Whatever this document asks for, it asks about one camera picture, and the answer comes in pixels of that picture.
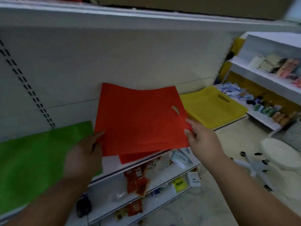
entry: cardboard box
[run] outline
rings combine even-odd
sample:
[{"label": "cardboard box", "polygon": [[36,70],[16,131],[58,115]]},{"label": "cardboard box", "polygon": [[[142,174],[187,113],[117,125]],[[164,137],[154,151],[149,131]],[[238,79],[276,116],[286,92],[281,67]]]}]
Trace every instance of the cardboard box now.
[{"label": "cardboard box", "polygon": [[102,6],[136,7],[241,18],[282,19],[293,0],[95,0]]}]

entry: yellow wall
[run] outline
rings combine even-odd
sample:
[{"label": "yellow wall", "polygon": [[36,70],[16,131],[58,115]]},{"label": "yellow wall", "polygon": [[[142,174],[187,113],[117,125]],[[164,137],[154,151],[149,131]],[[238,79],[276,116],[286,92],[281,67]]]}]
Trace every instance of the yellow wall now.
[{"label": "yellow wall", "polygon": [[[241,49],[243,43],[244,43],[244,39],[241,38],[237,38],[235,39],[231,51],[233,51],[235,53],[235,55],[237,55],[239,53],[239,50]],[[224,76],[226,75],[226,73],[228,72],[228,70],[231,67],[231,63],[230,62],[224,62],[223,67],[221,68],[219,77],[220,80],[224,79]],[[282,109],[280,110],[280,112],[288,115],[294,111],[301,111],[301,106],[297,105],[294,102],[289,101],[288,99],[256,84],[255,82],[250,81],[249,79],[246,79],[234,72],[230,72],[226,82],[231,82],[231,83],[237,83],[240,87],[245,88],[249,91],[249,93],[253,94],[254,97],[256,97],[257,95],[260,95],[262,93],[265,93],[265,97],[264,99],[267,101],[273,101],[274,104],[276,105],[281,105]]]}]

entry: green bag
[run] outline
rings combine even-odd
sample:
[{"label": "green bag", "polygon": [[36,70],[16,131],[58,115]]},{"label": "green bag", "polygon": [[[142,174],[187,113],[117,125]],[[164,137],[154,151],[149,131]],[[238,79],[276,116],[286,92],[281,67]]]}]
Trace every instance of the green bag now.
[{"label": "green bag", "polygon": [[30,203],[55,184],[66,152],[91,134],[87,121],[0,143],[0,214]]}]

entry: hand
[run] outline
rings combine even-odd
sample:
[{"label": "hand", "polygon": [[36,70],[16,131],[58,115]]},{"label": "hand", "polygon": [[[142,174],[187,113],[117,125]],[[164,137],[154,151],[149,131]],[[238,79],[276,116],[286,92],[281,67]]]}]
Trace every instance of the hand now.
[{"label": "hand", "polygon": [[64,165],[64,178],[81,180],[88,183],[101,168],[102,149],[98,143],[93,148],[96,140],[104,131],[83,138],[67,152]]},{"label": "hand", "polygon": [[216,133],[213,130],[206,128],[201,123],[186,119],[186,122],[189,123],[192,127],[193,134],[188,129],[185,129],[185,135],[188,138],[190,148],[201,163],[204,166],[208,166],[210,163],[214,163],[220,157],[226,156],[223,152],[221,143]]}]

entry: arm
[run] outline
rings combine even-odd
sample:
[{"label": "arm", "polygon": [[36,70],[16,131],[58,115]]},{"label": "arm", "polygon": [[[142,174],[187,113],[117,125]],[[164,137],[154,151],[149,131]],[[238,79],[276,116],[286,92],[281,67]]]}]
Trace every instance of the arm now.
[{"label": "arm", "polygon": [[240,226],[301,225],[296,213],[225,155],[214,131],[196,121],[187,122],[196,133],[195,137],[185,130],[192,152],[214,177]]},{"label": "arm", "polygon": [[85,137],[75,145],[66,155],[62,179],[6,225],[64,225],[71,209],[101,167],[101,144],[97,144],[94,149],[92,145],[103,133]]}]

